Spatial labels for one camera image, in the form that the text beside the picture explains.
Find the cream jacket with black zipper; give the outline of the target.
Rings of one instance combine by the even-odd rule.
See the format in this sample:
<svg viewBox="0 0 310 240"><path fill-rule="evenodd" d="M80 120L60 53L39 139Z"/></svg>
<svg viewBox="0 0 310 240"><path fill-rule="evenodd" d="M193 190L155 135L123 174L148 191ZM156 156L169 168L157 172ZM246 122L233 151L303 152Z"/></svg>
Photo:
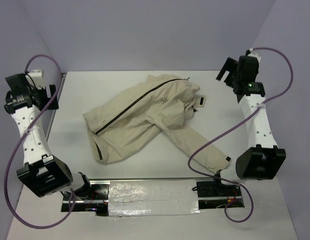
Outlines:
<svg viewBox="0 0 310 240"><path fill-rule="evenodd" d="M186 121L193 117L200 87L170 74L149 75L83 117L96 162L108 165L136 154L159 133L207 170L225 169L230 158Z"/></svg>

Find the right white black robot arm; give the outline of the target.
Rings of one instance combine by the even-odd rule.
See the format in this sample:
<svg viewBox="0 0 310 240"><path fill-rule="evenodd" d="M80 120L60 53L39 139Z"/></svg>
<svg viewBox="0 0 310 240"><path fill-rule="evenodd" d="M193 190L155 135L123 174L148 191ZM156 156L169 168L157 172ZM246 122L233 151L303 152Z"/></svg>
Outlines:
<svg viewBox="0 0 310 240"><path fill-rule="evenodd" d="M270 128L264 86L256 81L260 60L261 56L255 51L238 60L229 57L217 75L217 80L221 80L228 72L224 82L236 95L247 120L244 125L248 135L247 150L231 160L227 168L218 173L221 178L212 183L213 192L219 196L226 194L230 185L236 183L272 180L286 159L286 151L279 148Z"/></svg>

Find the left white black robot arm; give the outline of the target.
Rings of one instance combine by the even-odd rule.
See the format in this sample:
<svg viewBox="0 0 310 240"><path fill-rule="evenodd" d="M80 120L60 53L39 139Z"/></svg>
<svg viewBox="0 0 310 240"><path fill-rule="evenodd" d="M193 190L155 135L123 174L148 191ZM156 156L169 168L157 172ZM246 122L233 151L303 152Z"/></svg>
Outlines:
<svg viewBox="0 0 310 240"><path fill-rule="evenodd" d="M5 80L10 91L5 96L4 109L24 138L23 167L16 171L18 179L40 198L55 192L74 191L75 196L88 199L93 194L88 178L82 172L71 172L53 155L43 129L40 113L46 104L49 104L48 110L59 108L58 101L47 95L54 95L56 86L45 86L43 70L15 74Z"/></svg>

